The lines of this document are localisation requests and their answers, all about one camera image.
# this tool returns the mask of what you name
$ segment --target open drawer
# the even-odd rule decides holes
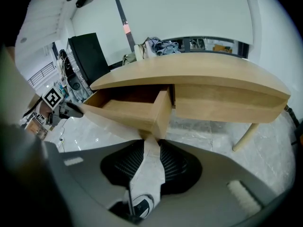
[[[143,85],[100,89],[82,105],[105,118],[165,137],[171,112],[168,85]]]

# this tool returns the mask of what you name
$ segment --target desk surface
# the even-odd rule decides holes
[[[149,84],[235,87],[283,99],[290,91],[276,76],[247,60],[216,53],[182,53],[136,61],[90,85],[92,90]]]

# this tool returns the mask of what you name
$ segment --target ceiling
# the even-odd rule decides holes
[[[16,64],[59,39],[64,20],[70,19],[77,9],[76,1],[31,0],[16,41]]]

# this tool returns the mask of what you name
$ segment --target black mesh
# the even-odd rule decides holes
[[[126,156],[117,160],[114,166],[131,180],[143,161],[143,154],[143,145],[133,148],[133,150],[128,152]]]
[[[202,166],[198,158],[180,149],[175,142],[160,140],[160,161],[164,167],[165,183],[161,196],[186,192],[200,178]]]
[[[138,140],[105,157],[101,162],[101,171],[114,185],[129,189],[129,182],[143,161],[144,140]]]
[[[165,180],[171,181],[186,171],[187,162],[184,156],[165,145],[161,146],[160,161],[164,167]]]

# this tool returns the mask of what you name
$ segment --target wooden desk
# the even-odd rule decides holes
[[[158,138],[165,136],[169,122],[169,96],[178,117],[252,123],[233,150],[252,136],[259,123],[275,120],[290,97],[288,88],[263,68],[215,53],[183,53],[133,62],[102,76],[90,88],[98,92],[84,102],[84,113],[102,115]]]

